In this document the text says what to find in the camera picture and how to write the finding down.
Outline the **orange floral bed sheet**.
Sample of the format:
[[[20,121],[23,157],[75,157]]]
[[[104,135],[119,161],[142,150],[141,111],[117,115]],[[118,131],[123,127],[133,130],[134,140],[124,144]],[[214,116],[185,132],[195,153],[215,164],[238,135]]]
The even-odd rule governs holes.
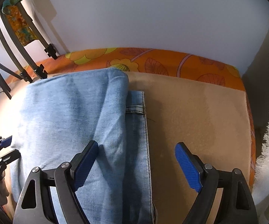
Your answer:
[[[160,49],[104,48],[67,53],[37,62],[48,74],[115,67],[124,72],[152,73],[211,83],[245,91],[239,71],[212,59]]]

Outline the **light blue denim pants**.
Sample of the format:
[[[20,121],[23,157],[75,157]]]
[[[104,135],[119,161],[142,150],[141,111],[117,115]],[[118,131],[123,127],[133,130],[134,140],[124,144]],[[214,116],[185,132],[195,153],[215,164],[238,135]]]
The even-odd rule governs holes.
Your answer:
[[[153,223],[144,93],[128,83],[124,72],[107,68],[39,80],[14,95],[15,201],[32,168],[55,168],[94,140],[98,157],[76,193],[89,221]]]

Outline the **colourful cloth on tripod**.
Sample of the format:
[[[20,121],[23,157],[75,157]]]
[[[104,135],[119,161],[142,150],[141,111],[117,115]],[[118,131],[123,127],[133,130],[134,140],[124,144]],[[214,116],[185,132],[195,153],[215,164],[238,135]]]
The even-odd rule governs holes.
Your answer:
[[[38,40],[38,37],[31,30],[29,24],[18,9],[17,3],[21,1],[5,0],[2,5],[2,13],[5,14],[21,45],[26,46],[32,41]]]

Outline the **tall grey folded tripod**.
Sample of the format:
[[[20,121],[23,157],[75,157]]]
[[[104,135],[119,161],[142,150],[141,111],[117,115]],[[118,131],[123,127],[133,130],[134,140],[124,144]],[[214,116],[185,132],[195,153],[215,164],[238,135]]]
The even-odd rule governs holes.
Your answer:
[[[51,43],[48,43],[43,35],[39,32],[32,18],[28,15],[21,2],[22,0],[5,0],[0,6],[0,19],[2,20],[2,23],[4,24],[10,39],[18,49],[19,53],[28,63],[28,65],[33,69],[35,75],[41,79],[46,79],[47,72],[44,69],[44,66],[42,64],[37,65],[35,63],[35,61],[26,51],[25,46],[35,40],[38,40],[43,45],[44,51],[47,53],[48,57],[53,59],[58,58],[56,49]],[[17,77],[18,79],[23,79],[31,83],[32,79],[30,75],[12,52],[1,31],[1,28],[0,41],[10,59],[20,71],[20,74],[16,74],[14,72],[11,72],[10,74]]]

